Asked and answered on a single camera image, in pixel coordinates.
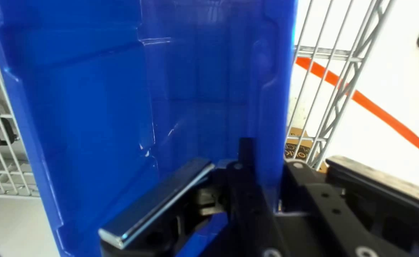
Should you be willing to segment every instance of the blue plastic bin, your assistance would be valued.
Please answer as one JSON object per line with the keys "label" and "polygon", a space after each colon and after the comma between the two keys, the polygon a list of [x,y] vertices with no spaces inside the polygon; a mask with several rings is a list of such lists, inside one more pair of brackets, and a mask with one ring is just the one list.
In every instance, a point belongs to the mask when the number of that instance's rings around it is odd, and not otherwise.
{"label": "blue plastic bin", "polygon": [[99,256],[97,228],[189,159],[236,158],[239,137],[275,200],[295,15],[296,0],[0,0],[0,67],[62,256]]}

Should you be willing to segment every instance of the cardboard box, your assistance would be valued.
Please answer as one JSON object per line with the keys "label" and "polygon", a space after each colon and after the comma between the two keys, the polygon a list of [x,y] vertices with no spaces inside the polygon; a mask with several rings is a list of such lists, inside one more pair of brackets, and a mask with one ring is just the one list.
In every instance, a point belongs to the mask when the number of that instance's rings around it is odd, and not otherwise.
{"label": "cardboard box", "polygon": [[[301,136],[301,132],[302,132],[302,129],[300,128],[297,128],[297,127],[291,128],[291,135]],[[304,132],[303,136],[305,137],[308,136],[306,131]],[[298,144],[298,139],[288,139],[286,141],[286,145],[284,147],[284,158],[290,159],[294,156],[294,152],[297,148],[297,144]],[[303,161],[306,160],[306,158],[308,157],[309,151],[311,151],[312,144],[313,144],[313,141],[311,140],[301,140],[300,148],[298,150],[296,159],[303,160]],[[327,165],[325,164],[325,162],[323,162],[320,165],[319,172],[323,172],[323,173],[327,172]]]}

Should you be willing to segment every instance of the orange cable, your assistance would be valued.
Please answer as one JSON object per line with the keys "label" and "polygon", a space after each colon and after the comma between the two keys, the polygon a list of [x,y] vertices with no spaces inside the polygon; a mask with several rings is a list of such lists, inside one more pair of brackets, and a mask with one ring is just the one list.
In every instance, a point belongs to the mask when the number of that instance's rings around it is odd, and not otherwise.
{"label": "orange cable", "polygon": [[[298,64],[300,67],[304,69],[308,69],[311,65],[311,59],[307,57],[298,57],[296,64]],[[325,68],[322,65],[313,63],[311,67],[311,73],[318,76],[319,78],[322,78],[325,73]],[[333,86],[337,86],[338,79],[339,77],[335,73],[327,71],[325,81],[332,84]],[[392,115],[388,114],[381,107],[379,107],[377,104],[372,102],[370,99],[368,99],[366,96],[364,96],[357,90],[354,93],[353,100],[357,104],[360,104],[363,108],[367,109],[369,112],[374,114],[376,117],[384,121],[398,134],[400,134],[403,138],[408,140],[408,142],[410,142],[412,145],[419,149],[419,137],[414,132],[412,132],[412,130],[410,130],[404,124],[399,122],[399,120],[392,117]]]}

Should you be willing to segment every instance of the white floor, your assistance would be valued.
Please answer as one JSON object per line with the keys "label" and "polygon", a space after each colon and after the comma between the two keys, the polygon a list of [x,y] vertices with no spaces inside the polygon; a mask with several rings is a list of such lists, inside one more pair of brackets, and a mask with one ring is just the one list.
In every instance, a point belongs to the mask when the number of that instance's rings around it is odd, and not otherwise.
{"label": "white floor", "polygon": [[[325,6],[328,0],[317,0],[317,6]],[[365,0],[355,0],[358,5],[352,16],[356,20],[363,13]],[[334,32],[338,19],[342,19],[342,9],[348,0],[335,0],[334,21],[329,21],[329,34]],[[307,0],[299,0],[298,22],[303,22]],[[316,8],[314,23],[323,19],[325,7]],[[350,49],[351,37],[358,29],[356,21],[351,21],[339,48]],[[304,45],[314,45],[315,37],[304,39]],[[373,49],[369,62],[358,83],[358,89],[368,98],[388,111],[419,135],[419,50],[415,46],[419,34],[419,0],[397,0],[389,20]],[[332,47],[332,40],[322,39],[322,47]],[[294,70],[291,99],[297,96],[304,71]],[[306,92],[312,92],[319,80],[310,75]],[[325,93],[333,86],[323,85]],[[300,112],[294,125],[303,125],[307,116],[307,99],[299,106]],[[325,108],[324,100],[319,100]],[[309,134],[316,130],[316,119],[309,124]],[[343,155],[381,169],[401,179],[419,185],[419,150],[397,135],[390,127],[367,112],[358,104],[351,103],[328,151],[328,155]],[[53,257],[58,256],[43,206],[40,201],[0,199],[0,255],[3,257]]]}

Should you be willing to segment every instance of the metal wire grid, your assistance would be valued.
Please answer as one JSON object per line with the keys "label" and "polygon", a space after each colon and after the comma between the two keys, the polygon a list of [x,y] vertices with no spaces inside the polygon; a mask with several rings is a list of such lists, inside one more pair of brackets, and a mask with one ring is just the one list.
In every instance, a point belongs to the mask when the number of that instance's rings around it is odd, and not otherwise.
{"label": "metal wire grid", "polygon": [[40,198],[1,73],[0,197]]}
{"label": "metal wire grid", "polygon": [[[394,4],[395,0],[371,0],[369,2],[368,8],[364,14],[364,17],[360,21],[360,27],[358,28],[358,32],[355,35],[355,39],[353,40],[352,47],[350,50],[339,50],[337,46],[339,41],[342,37],[345,37],[345,26],[347,25],[348,18],[350,18],[351,13],[354,11],[354,3],[356,0],[348,0],[346,1],[347,8],[345,9],[345,13],[340,13],[344,15],[342,18],[342,22],[340,26],[337,28],[338,33],[336,37],[334,37],[333,47],[332,48],[323,48],[319,47],[319,43],[325,34],[327,21],[329,19],[330,13],[332,12],[332,7],[335,5],[335,0],[329,0],[327,5],[327,10],[323,20],[320,20],[320,30],[317,34],[317,39],[315,39],[314,46],[303,46],[302,39],[307,34],[307,25],[309,19],[312,18],[310,13],[316,2],[319,2],[321,5],[319,8],[322,8],[322,1],[318,0],[310,0],[306,10],[306,16],[304,18],[303,26],[301,28],[301,32],[298,36],[298,42],[296,43],[295,47],[295,54],[294,54],[294,63],[296,62],[298,57],[308,57],[311,59],[311,65],[306,70],[306,74],[304,75],[301,88],[299,90],[298,98],[296,100],[296,104],[291,104],[289,106],[290,109],[293,109],[291,117],[289,120],[289,125],[287,127],[286,135],[287,139],[298,140],[297,145],[301,145],[303,140],[310,140],[312,141],[311,149],[309,150],[308,155],[306,156],[305,161],[312,166],[314,169],[319,169],[322,161],[325,158],[325,153],[328,150],[329,144],[332,141],[334,136],[335,130],[338,127],[338,123],[342,119],[343,114],[345,113],[345,108],[352,99],[353,94],[355,93],[357,80],[360,76],[360,73],[365,66],[366,60],[369,57],[371,49],[376,41],[376,38],[381,30],[381,27],[386,20],[391,6]],[[317,86],[317,90],[312,101],[303,100],[304,97],[304,88],[308,86],[307,80],[309,80],[309,73],[311,71],[311,66],[313,63],[319,62],[319,64],[323,63],[325,66],[325,72],[322,78],[320,79],[319,85]],[[322,119],[319,122],[319,126],[317,127],[308,127],[310,115],[312,112],[315,111],[317,105],[317,98],[322,91],[322,85],[324,84],[324,78],[327,76],[329,67],[335,66],[338,67],[341,64],[342,68],[340,69],[340,77],[338,80],[337,85],[335,86],[330,94],[328,99],[328,104],[325,107],[325,112],[321,116]],[[306,109],[306,121],[304,125],[300,127],[302,129],[301,135],[291,135],[291,128],[293,127],[292,124],[294,119],[297,119],[297,112],[298,107],[300,105],[307,105],[304,109]],[[314,136],[307,136],[305,137],[305,132],[314,131]],[[297,153],[299,151],[299,147],[295,148],[293,158],[297,157]]]}

